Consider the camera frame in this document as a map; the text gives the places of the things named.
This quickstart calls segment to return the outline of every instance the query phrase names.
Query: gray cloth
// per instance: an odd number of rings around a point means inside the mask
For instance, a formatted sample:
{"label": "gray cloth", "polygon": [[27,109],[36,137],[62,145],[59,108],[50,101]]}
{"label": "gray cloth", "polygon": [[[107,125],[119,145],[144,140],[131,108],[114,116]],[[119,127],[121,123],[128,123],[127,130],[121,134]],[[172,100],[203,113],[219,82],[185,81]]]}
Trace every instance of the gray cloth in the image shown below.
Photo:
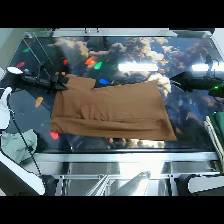
{"label": "gray cloth", "polygon": [[[33,132],[33,129],[30,129],[29,131],[24,132],[23,136],[27,145],[33,148],[33,151],[31,152],[33,154],[37,147],[37,135]],[[30,157],[28,149],[19,133],[9,134],[2,132],[1,148],[7,156],[18,164]]]}

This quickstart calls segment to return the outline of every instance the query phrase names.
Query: folded brown fabric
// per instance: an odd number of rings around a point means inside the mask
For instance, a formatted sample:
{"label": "folded brown fabric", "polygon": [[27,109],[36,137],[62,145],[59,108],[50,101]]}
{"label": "folded brown fabric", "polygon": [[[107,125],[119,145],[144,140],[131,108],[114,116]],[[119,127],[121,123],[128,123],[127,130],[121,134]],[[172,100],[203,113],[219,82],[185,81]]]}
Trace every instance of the folded brown fabric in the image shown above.
{"label": "folded brown fabric", "polygon": [[94,89],[95,80],[71,76],[58,92],[51,131],[84,136],[176,140],[154,81]]}

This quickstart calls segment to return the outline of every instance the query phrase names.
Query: brown towel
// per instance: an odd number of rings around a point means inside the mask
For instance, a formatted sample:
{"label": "brown towel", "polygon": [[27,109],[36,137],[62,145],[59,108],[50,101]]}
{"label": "brown towel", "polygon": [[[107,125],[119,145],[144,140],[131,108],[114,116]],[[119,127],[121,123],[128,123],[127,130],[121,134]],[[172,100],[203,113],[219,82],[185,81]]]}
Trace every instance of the brown towel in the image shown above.
{"label": "brown towel", "polygon": [[96,88],[72,76],[56,95],[51,131],[84,136],[176,140],[154,81]]}

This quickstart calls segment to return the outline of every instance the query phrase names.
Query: table surface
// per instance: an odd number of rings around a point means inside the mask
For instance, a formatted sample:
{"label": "table surface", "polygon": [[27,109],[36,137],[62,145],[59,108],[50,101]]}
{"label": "table surface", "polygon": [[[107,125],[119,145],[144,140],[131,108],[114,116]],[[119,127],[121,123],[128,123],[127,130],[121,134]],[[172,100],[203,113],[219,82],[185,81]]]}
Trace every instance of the table surface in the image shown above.
{"label": "table surface", "polygon": [[[45,90],[29,88],[12,94],[10,105],[22,131],[34,129],[46,141],[52,152],[73,150],[116,150],[130,148],[156,148],[213,151],[212,142],[204,129],[205,117],[215,111],[223,111],[224,105],[216,102],[205,90],[184,92],[173,84],[169,78],[191,69],[193,64],[204,63],[206,55],[219,62],[221,56],[210,38],[180,37],[38,37],[22,41],[10,63],[21,69],[34,70],[39,64],[37,59],[46,62],[46,70],[52,75],[59,71],[68,60],[68,73],[97,80],[96,87],[108,85],[131,84],[156,80],[163,97],[177,141],[150,141],[139,139],[112,139],[104,137],[85,137],[72,134],[60,134],[57,140],[50,136],[50,116],[55,94],[47,95]],[[102,62],[99,69],[87,65],[88,58]],[[157,72],[122,72],[118,64],[155,63]],[[205,75],[202,72],[193,74]],[[35,107],[36,98],[42,96],[43,102]],[[8,129],[17,132],[13,122]]]}

